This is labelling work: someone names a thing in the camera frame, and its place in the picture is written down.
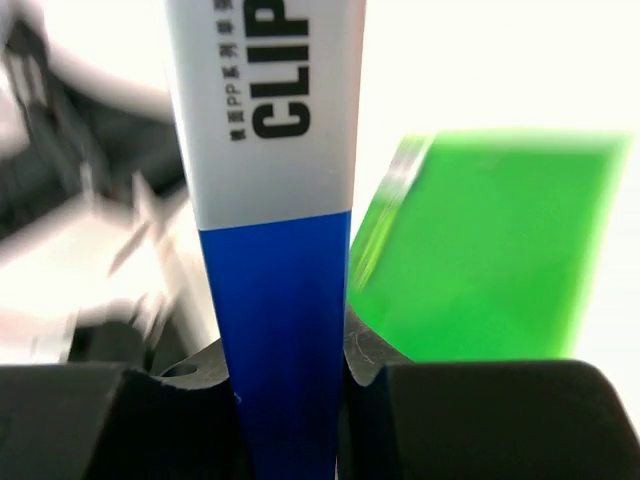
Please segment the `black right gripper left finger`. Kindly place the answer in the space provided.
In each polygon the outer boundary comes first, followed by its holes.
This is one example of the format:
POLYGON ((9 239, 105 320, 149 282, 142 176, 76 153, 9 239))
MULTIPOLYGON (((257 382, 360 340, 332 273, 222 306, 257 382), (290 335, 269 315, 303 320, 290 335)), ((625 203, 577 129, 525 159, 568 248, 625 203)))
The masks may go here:
POLYGON ((1 370, 4 479, 247 479, 222 346, 159 377, 124 363, 1 370))

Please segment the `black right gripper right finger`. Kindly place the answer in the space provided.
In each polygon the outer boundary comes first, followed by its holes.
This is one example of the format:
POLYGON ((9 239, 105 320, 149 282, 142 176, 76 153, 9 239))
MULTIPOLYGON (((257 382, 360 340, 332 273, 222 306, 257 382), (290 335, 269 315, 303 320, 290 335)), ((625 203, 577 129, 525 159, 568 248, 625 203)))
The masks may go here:
POLYGON ((635 479, 639 440, 578 360, 416 363, 345 323, 342 479, 635 479))

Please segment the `green folder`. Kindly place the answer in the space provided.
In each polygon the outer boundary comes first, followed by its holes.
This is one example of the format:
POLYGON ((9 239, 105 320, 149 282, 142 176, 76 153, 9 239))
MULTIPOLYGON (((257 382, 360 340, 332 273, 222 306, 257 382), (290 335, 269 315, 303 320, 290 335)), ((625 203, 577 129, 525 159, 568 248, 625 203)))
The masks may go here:
POLYGON ((573 353, 627 132, 445 130, 397 146, 348 302, 414 361, 573 353))

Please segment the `blue folder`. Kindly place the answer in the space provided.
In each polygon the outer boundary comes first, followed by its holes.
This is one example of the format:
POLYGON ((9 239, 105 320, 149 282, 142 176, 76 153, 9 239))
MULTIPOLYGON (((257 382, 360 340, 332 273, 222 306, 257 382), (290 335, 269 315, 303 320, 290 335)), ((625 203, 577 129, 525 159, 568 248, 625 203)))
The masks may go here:
POLYGON ((365 5, 160 8, 185 176, 255 475, 330 479, 365 5))

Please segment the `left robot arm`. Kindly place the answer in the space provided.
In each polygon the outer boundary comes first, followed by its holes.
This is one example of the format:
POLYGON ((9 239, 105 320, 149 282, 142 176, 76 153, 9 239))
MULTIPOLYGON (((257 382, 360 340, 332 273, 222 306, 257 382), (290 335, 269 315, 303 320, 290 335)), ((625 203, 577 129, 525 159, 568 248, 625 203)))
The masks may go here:
POLYGON ((219 339, 150 1, 1 5, 1 362, 219 339))

